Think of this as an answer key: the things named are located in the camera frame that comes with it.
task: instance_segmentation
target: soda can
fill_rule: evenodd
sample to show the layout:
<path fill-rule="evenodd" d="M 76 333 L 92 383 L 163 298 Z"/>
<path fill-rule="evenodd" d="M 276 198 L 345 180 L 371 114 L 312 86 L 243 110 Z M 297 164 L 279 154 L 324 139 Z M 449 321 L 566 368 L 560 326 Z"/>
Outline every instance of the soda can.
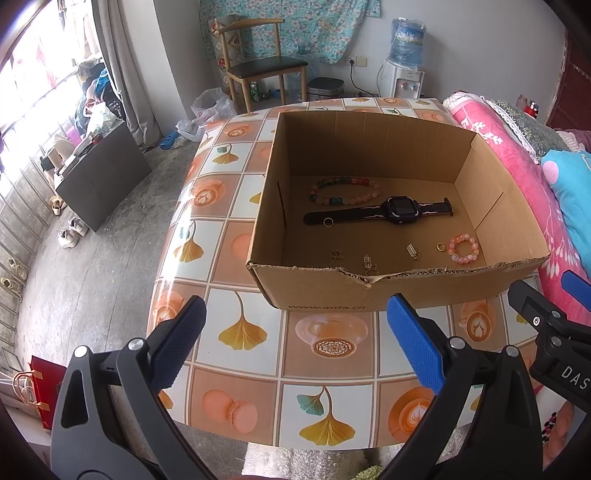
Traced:
<path fill-rule="evenodd" d="M 258 83 L 257 82 L 251 82 L 248 84 L 250 91 L 251 91 L 251 98 L 255 101 L 255 102 L 260 102 L 261 101 L 261 94 L 259 93 L 258 90 Z"/>

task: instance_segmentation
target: multicolored beaded bracelet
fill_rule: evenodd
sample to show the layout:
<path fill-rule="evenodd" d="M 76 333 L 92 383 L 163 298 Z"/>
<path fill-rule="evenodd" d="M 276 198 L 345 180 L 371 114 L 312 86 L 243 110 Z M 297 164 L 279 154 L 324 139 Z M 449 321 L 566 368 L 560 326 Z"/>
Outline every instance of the multicolored beaded bracelet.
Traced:
<path fill-rule="evenodd" d="M 318 195 L 318 190 L 328 185 L 336 185 L 341 183 L 350 183 L 351 185 L 363 185 L 372 187 L 372 191 L 365 195 L 361 195 L 359 197 L 350 197 L 350 198 L 343 198 L 343 197 L 320 197 Z M 324 179 L 317 182 L 315 185 L 312 186 L 310 190 L 310 200 L 312 202 L 316 202 L 318 205 L 355 205 L 357 203 L 367 202 L 371 199 L 376 198 L 378 195 L 382 194 L 382 190 L 380 189 L 377 182 L 370 180 L 370 179 L 363 179 L 361 177 L 332 177 L 329 179 Z"/>

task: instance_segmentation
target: black watch strap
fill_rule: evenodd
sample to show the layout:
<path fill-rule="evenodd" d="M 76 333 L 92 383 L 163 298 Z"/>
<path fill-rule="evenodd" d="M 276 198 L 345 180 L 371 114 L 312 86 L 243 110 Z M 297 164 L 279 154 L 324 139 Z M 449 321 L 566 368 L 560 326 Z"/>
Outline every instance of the black watch strap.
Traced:
<path fill-rule="evenodd" d="M 304 223 L 306 225 L 332 225 L 333 223 L 354 222 L 355 220 L 368 220 L 372 218 L 385 218 L 384 208 L 381 205 L 347 208 L 345 210 L 310 212 L 304 215 Z"/>
<path fill-rule="evenodd" d="M 449 202 L 447 197 L 443 199 L 443 202 L 436 203 L 418 203 L 418 211 L 421 212 L 421 216 L 424 215 L 441 215 L 448 213 L 453 216 L 452 204 Z"/>

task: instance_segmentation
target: shoe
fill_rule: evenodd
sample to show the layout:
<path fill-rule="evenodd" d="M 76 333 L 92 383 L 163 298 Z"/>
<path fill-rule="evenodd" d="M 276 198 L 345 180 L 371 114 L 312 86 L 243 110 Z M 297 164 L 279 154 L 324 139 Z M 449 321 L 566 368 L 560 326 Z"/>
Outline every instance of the shoe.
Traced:
<path fill-rule="evenodd" d="M 64 201 L 57 195 L 54 195 L 49 199 L 49 203 L 51 203 L 51 209 L 53 211 L 53 214 L 57 217 L 61 215 L 61 206 L 63 202 Z"/>
<path fill-rule="evenodd" d="M 80 217 L 73 217 L 68 222 L 71 230 L 79 233 L 80 236 L 85 236 L 88 233 L 88 225 L 86 225 Z"/>
<path fill-rule="evenodd" d="M 27 279 L 27 270 L 25 270 L 25 268 L 19 262 L 14 260 L 13 257 L 8 258 L 8 266 L 10 270 L 12 270 L 12 273 L 14 273 L 22 281 Z"/>
<path fill-rule="evenodd" d="M 74 230 L 61 227 L 57 239 L 63 248 L 74 248 L 80 239 L 80 235 Z"/>
<path fill-rule="evenodd" d="M 0 283 L 2 285 L 4 285 L 4 287 L 8 291 L 11 291 L 12 293 L 14 293 L 19 298 L 19 300 L 22 301 L 22 297 L 21 297 L 21 293 L 20 293 L 22 290 L 22 285 L 20 283 L 17 283 L 8 277 L 0 277 Z"/>

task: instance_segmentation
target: blue gripper pad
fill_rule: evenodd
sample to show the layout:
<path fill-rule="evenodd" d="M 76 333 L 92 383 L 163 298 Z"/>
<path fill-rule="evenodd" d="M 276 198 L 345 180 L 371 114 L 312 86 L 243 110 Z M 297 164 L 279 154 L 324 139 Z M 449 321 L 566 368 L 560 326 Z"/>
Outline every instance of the blue gripper pad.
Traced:
<path fill-rule="evenodd" d="M 402 297 L 398 295 L 390 297 L 386 313 L 388 324 L 417 374 L 419 382 L 437 395 L 445 382 L 443 360 L 417 322 L 417 313 L 409 309 Z"/>
<path fill-rule="evenodd" d="M 560 285 L 571 297 L 591 312 L 591 285 L 570 270 L 562 274 Z"/>
<path fill-rule="evenodd" d="M 178 313 L 176 323 L 152 356 L 150 388 L 153 392 L 172 386 L 205 326 L 206 315 L 205 302 L 196 295 Z"/>

